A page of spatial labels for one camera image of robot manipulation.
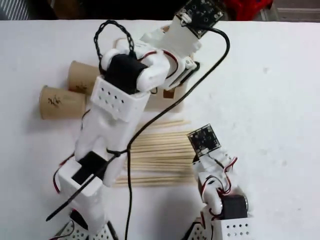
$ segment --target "white table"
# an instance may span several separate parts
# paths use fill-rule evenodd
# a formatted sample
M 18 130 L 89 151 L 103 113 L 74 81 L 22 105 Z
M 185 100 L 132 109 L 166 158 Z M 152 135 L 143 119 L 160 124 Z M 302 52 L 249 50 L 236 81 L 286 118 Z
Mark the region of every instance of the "white table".
M 72 60 L 97 65 L 93 36 L 101 20 L 0 21 L 1 239 L 47 239 L 67 212 L 52 187 L 58 163 L 74 149 L 79 120 L 41 120 L 43 85 L 66 85 Z M 121 21 L 139 38 L 165 22 Z M 194 129 L 211 123 L 220 143 L 239 156 L 259 240 L 318 239 L 320 226 L 320 24 L 220 22 L 231 40 L 227 59 L 186 99 Z M 122 37 L 114 26 L 103 50 Z M 194 83 L 225 50 L 208 33 L 195 55 Z M 124 238 L 128 189 L 106 189 L 105 209 Z M 134 188 L 129 239 L 177 240 L 202 207 L 195 186 Z

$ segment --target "perforated white panel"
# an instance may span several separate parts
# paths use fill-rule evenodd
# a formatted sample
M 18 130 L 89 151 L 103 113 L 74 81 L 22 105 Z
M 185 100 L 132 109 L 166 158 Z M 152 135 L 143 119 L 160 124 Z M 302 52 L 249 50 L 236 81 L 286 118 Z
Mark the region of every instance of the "perforated white panel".
M 70 221 L 65 226 L 62 233 L 60 234 L 60 236 L 65 236 L 65 235 L 69 235 L 69 236 L 59 238 L 59 240 L 86 240 L 86 238 L 88 236 L 88 231 L 83 229 L 76 222 Z
M 91 101 L 111 113 L 115 119 L 129 122 L 137 113 L 140 114 L 144 110 L 149 96 L 150 92 L 129 95 L 98 76 Z
M 205 230 L 201 224 L 194 225 L 188 240 L 208 240 L 205 235 Z
M 253 218 L 237 218 L 213 221 L 214 240 L 256 240 L 253 232 Z
M 102 230 L 99 233 L 92 235 L 92 234 L 89 234 L 87 230 L 83 229 L 76 222 L 73 223 L 72 221 L 70 221 L 66 225 L 66 227 L 63 229 L 62 233 L 60 234 L 60 236 L 65 236 L 65 235 L 69 235 L 69 236 L 61 237 L 59 238 L 59 240 L 88 240 L 88 239 L 89 240 L 114 240 L 106 224 L 103 226 Z

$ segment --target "black cable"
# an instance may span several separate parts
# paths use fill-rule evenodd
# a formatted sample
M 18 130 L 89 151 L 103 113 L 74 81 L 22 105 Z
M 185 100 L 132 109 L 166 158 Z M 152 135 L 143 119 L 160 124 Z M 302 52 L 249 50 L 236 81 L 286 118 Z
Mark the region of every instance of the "black cable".
M 158 93 L 158 88 L 155 88 L 155 92 L 150 91 L 152 95 L 156 95 Z
M 81 191 L 89 184 L 93 181 L 93 179 L 95 179 L 96 176 L 100 175 L 102 173 L 103 170 L 105 170 L 108 165 L 115 159 L 117 158 L 116 155 L 113 155 L 109 161 L 106 161 L 103 166 L 95 172 L 95 174 L 89 178 L 88 181 L 86 181 L 77 191 L 75 191 L 74 194 L 71 195 L 71 197 L 69 197 L 69 199 L 67 201 L 65 201 L 60 207 L 58 207 L 53 213 L 51 213 L 47 218 L 46 218 L 46 222 L 50 221 L 55 215 L 57 215 L 62 209 L 64 209 L 66 206 L 69 205 L 69 203 L 72 202 L 73 199 L 76 198 L 76 196 L 79 195 L 79 193 L 81 193 Z
M 216 34 L 219 34 L 220 36 L 222 36 L 225 40 L 226 43 L 226 49 L 224 54 L 222 55 L 222 57 L 180 98 L 178 99 L 175 103 L 173 103 L 172 105 L 170 105 L 169 107 L 167 107 L 165 110 L 163 110 L 162 112 L 160 112 L 157 116 L 155 116 L 154 118 L 152 118 L 151 120 L 149 120 L 146 124 L 144 124 L 139 131 L 137 131 L 135 133 L 135 135 L 131 138 L 128 146 L 127 146 L 127 178 L 128 178 L 128 188 L 129 188 L 129 210 L 128 210 L 128 216 L 126 219 L 126 227 L 125 227 L 125 237 L 124 239 L 127 240 L 128 239 L 128 231 L 129 231 L 129 222 L 130 222 L 130 216 L 131 216 L 131 209 L 132 209 L 132 186 L 131 186 L 131 173 L 130 173 L 130 165 L 131 165 L 131 156 L 130 156 L 130 149 L 131 146 L 133 144 L 133 142 L 136 140 L 136 138 L 148 127 L 150 126 L 153 122 L 155 122 L 156 120 L 158 120 L 159 118 L 161 118 L 164 114 L 166 114 L 167 112 L 169 112 L 171 109 L 173 109 L 174 107 L 176 107 L 178 104 L 180 104 L 187 96 L 189 96 L 189 94 L 213 71 L 215 70 L 220 64 L 221 62 L 226 58 L 226 56 L 229 53 L 230 50 L 230 40 L 227 36 L 226 33 L 224 33 L 223 31 L 213 28 L 213 27 L 207 27 L 207 26 L 201 26 L 201 25 L 186 25 L 186 26 L 191 26 L 193 28 L 197 28 L 197 29 L 202 29 L 202 30 L 207 30 L 209 32 L 214 32 Z
M 215 161 L 215 163 L 218 164 L 222 169 L 225 169 L 225 166 L 224 166 L 219 160 L 217 160 L 216 158 L 210 156 L 209 153 L 207 154 L 207 156 L 208 156 L 209 158 L 211 158 L 213 161 Z
M 73 234 L 75 231 L 75 222 L 73 220 L 71 220 L 71 221 L 72 221 L 72 231 L 70 233 L 63 235 L 63 236 L 54 236 L 54 237 L 50 238 L 49 240 L 58 240 L 58 239 L 62 239 L 62 238 L 66 238 L 66 237 L 71 236 L 71 234 Z
M 104 23 L 102 23 L 99 26 L 99 29 L 98 29 L 98 31 L 96 31 L 96 33 L 94 35 L 94 38 L 93 38 L 95 49 L 96 49 L 96 54 L 98 55 L 98 58 L 99 58 L 99 71 L 100 71 L 100 73 L 102 75 L 104 75 L 104 73 L 106 71 L 101 66 L 101 59 L 102 59 L 103 55 L 100 52 L 100 48 L 99 48 L 99 44 L 98 44 L 98 38 L 99 38 L 100 33 L 109 24 L 117 26 L 126 35 L 126 39 L 128 40 L 128 43 L 129 43 L 129 56 L 137 59 L 137 56 L 136 56 L 136 53 L 135 53 L 135 43 L 134 43 L 134 40 L 131 37 L 131 34 L 127 31 L 127 29 L 124 26 L 122 26 L 121 24 L 117 23 L 115 20 L 107 20 L 107 21 L 105 21 Z

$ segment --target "paper cup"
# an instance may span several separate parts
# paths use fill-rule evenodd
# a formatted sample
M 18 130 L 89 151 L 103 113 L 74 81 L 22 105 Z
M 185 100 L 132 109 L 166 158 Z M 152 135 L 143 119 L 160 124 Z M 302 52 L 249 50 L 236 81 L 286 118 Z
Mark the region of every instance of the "paper cup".
M 99 75 L 98 67 L 73 61 L 68 73 L 68 88 L 73 92 L 91 95 Z
M 39 110 L 42 119 L 80 119 L 86 111 L 86 95 L 44 86 Z

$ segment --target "bundle of chopsticks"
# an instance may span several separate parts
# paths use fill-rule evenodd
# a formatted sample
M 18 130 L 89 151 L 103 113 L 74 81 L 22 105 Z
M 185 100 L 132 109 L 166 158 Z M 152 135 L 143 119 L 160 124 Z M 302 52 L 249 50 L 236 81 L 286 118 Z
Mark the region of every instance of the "bundle of chopsticks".
M 152 127 L 169 128 L 183 124 L 186 122 L 173 121 L 158 123 Z M 131 148 L 132 185 L 150 187 L 194 184 L 192 161 L 195 152 L 187 137 L 189 132 L 191 131 L 140 135 Z M 116 187 L 127 185 L 126 176 L 119 177 L 115 184 Z

